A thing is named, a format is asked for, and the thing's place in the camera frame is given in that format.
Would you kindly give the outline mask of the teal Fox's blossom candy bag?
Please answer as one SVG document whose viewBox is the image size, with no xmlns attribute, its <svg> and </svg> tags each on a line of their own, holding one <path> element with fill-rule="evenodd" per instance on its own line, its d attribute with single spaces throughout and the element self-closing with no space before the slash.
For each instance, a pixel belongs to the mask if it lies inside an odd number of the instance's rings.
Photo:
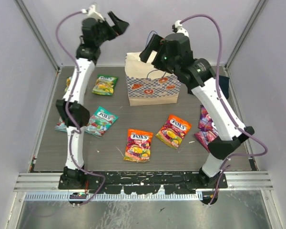
<svg viewBox="0 0 286 229">
<path fill-rule="evenodd" d="M 63 119 L 61 117 L 59 117 L 59 120 L 58 120 L 56 126 L 54 127 L 54 130 L 61 131 L 61 132 L 67 132 L 66 128 L 67 127 L 65 125 L 65 122 L 63 121 Z"/>
</svg>

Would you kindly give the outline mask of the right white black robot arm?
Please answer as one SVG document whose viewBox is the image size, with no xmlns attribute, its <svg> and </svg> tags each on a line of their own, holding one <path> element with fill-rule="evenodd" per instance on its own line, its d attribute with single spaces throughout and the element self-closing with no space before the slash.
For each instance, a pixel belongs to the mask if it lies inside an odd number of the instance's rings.
<svg viewBox="0 0 286 229">
<path fill-rule="evenodd" d="M 218 131 L 218 136 L 208 145 L 209 156 L 198 173 L 198 180 L 205 188 L 216 183 L 224 162 L 235 156 L 235 150 L 254 134 L 251 126 L 245 126 L 232 110 L 219 86 L 215 71 L 204 58 L 194 58 L 190 40 L 182 33 L 166 37 L 154 34 L 139 57 L 147 62 L 156 52 L 152 66 L 157 70 L 174 74 L 188 93 L 195 95 L 206 108 Z"/>
</svg>

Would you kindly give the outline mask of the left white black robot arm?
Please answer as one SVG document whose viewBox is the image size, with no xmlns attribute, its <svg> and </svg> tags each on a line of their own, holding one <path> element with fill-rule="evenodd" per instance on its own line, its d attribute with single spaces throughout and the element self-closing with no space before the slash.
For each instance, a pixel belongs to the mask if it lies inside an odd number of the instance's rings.
<svg viewBox="0 0 286 229">
<path fill-rule="evenodd" d="M 101 45 L 124 34 L 129 26 L 128 22 L 118 18 L 112 11 L 108 12 L 108 16 L 113 25 L 97 11 L 82 10 L 72 15 L 79 14 L 87 14 L 87 18 L 82 21 L 81 43 L 76 53 L 69 55 L 74 61 L 75 69 L 63 98 L 56 101 L 68 138 L 68 155 L 60 183 L 71 185 L 75 189 L 84 187 L 88 174 L 84 170 L 83 159 L 84 128 L 90 119 L 90 112 L 84 107 L 88 81 L 101 55 Z"/>
</svg>

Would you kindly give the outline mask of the purple berries candy bag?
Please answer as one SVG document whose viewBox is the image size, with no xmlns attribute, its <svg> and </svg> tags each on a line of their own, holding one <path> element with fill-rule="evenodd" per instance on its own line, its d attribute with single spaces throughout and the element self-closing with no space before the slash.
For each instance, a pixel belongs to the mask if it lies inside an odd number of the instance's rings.
<svg viewBox="0 0 286 229">
<path fill-rule="evenodd" d="M 217 131 L 216 126 L 208 114 L 206 108 L 203 105 L 200 105 L 201 114 L 198 123 L 198 128 L 201 131 Z"/>
<path fill-rule="evenodd" d="M 211 131 L 198 131 L 194 134 L 194 137 L 199 141 L 199 143 L 208 151 L 208 145 L 218 137 L 218 132 L 215 130 Z"/>
</svg>

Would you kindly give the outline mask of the green Fox's spring tea candy bag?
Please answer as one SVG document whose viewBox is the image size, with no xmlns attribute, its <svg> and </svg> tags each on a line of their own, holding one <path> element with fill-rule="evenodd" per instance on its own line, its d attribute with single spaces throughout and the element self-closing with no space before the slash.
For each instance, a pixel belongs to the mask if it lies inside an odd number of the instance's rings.
<svg viewBox="0 0 286 229">
<path fill-rule="evenodd" d="M 71 80 L 72 80 L 72 77 L 71 77 L 71 76 L 66 79 L 66 87 L 65 87 L 65 89 L 64 89 L 64 94 L 68 91 L 69 86 L 70 86 L 70 84 L 71 84 Z"/>
</svg>

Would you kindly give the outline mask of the blue checkered paper bag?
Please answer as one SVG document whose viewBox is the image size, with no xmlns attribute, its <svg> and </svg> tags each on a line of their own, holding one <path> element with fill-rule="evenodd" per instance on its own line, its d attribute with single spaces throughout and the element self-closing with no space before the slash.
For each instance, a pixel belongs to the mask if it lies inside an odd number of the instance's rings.
<svg viewBox="0 0 286 229">
<path fill-rule="evenodd" d="M 139 52 L 128 52 L 125 57 L 125 75 L 130 106 L 175 104 L 181 83 L 173 74 L 153 67 L 157 52 L 152 51 L 146 63 Z"/>
</svg>

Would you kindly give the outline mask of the orange Fox's candy bag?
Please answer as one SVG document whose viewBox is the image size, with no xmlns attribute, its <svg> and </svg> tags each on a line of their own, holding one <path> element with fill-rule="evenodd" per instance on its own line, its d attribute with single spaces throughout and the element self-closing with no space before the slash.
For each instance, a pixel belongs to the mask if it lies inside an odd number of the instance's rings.
<svg viewBox="0 0 286 229">
<path fill-rule="evenodd" d="M 153 133 L 128 129 L 124 160 L 143 163 L 150 160 Z"/>
<path fill-rule="evenodd" d="M 156 137 L 169 147 L 178 149 L 191 127 L 189 122 L 170 114 Z"/>
</svg>

